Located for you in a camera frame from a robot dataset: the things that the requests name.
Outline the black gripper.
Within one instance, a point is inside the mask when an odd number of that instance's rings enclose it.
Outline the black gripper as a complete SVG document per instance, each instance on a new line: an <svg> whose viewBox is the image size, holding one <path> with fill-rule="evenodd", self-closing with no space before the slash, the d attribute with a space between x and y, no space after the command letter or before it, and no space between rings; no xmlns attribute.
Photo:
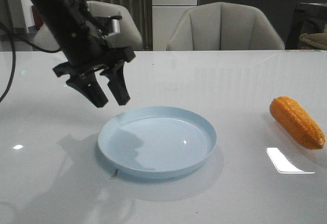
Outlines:
<svg viewBox="0 0 327 224"><path fill-rule="evenodd" d="M57 15L52 17L52 35L67 58L53 68L57 77L70 75L66 82L86 97L95 107L103 107L108 99L93 72L103 69L108 87L118 105L130 100L124 78L124 62L135 58L131 46L113 48L102 36L118 26L121 16L98 18L91 15Z"/></svg>

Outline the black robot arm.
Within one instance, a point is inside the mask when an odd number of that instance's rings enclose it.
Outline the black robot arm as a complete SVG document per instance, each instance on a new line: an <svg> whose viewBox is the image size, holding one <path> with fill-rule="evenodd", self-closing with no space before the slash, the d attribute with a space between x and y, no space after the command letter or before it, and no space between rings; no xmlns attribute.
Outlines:
<svg viewBox="0 0 327 224"><path fill-rule="evenodd" d="M118 105L130 97L123 68L135 53L132 47L113 48L105 38L119 31L121 16L109 16L104 22L92 16L86 0L31 0L58 43L67 62L53 68L57 77L69 75L66 84L94 106L103 107L107 97L99 86L95 72L108 78L108 87Z"/></svg>

